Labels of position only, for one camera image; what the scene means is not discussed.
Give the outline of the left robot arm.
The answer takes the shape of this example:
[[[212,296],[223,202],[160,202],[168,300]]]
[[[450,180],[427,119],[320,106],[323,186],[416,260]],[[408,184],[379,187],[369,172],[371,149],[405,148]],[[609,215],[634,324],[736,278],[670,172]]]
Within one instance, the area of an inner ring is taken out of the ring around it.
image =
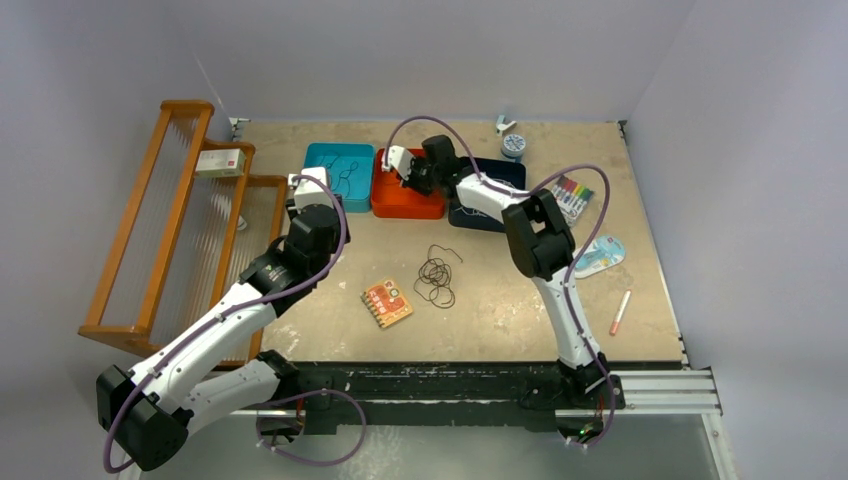
[[[266,351],[235,371],[206,376],[233,347],[282,316],[324,279],[350,239],[342,209],[313,204],[293,217],[286,235],[254,259],[203,317],[129,370],[116,365],[96,379],[97,415],[107,438],[106,472],[119,445],[129,462],[150,471],[186,440],[231,412],[267,402],[284,409],[297,399],[297,370]]]

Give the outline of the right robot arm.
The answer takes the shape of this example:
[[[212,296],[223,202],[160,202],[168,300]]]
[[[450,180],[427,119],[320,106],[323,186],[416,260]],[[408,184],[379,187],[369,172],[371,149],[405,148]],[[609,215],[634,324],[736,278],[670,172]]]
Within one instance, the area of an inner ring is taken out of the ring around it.
[[[623,407],[623,389],[592,334],[577,291],[574,270],[585,251],[577,246],[553,193],[493,181],[472,156],[459,157],[445,135],[426,139],[422,148],[415,155],[389,147],[384,169],[394,172],[404,188],[424,196],[440,193],[499,221],[514,265],[533,282],[549,315],[564,399],[576,407]]]

